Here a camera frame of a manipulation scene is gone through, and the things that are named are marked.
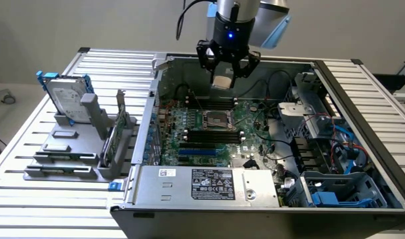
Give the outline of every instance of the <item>floor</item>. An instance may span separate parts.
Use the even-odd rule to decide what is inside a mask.
[[[37,84],[0,84],[0,90],[5,88],[16,98],[12,105],[0,102],[0,138],[8,143],[45,93]]]

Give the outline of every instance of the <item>blue pcie slot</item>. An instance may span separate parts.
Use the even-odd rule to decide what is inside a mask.
[[[180,149],[178,151],[179,155],[203,155],[203,156],[216,156],[216,151],[215,150],[187,150],[187,149]]]

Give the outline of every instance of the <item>robotic arm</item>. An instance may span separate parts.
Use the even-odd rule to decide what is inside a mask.
[[[202,0],[194,1],[187,9]],[[234,75],[230,88],[236,78],[248,77],[259,61],[260,53],[250,51],[250,45],[274,48],[286,30],[290,16],[286,0],[211,0],[210,10],[214,20],[212,39],[199,40],[196,53],[200,67],[211,72],[210,83],[214,83],[215,68],[220,61],[231,63]],[[207,50],[214,57],[208,58]],[[242,68],[240,60],[247,58]]]

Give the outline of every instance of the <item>caster wheel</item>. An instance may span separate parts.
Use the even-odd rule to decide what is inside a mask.
[[[12,95],[5,95],[5,96],[3,97],[1,102],[3,102],[4,104],[7,104],[7,105],[11,105],[11,104],[15,104],[16,99],[15,99],[15,97],[13,97]]]

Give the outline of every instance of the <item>gray wall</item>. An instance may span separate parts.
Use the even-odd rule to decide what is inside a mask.
[[[405,0],[289,5],[291,25],[264,55],[359,58],[373,72],[395,72],[405,60]],[[0,82],[35,83],[36,70],[61,71],[80,46],[194,51],[206,4],[188,12],[176,42],[180,8],[182,0],[0,0]]]

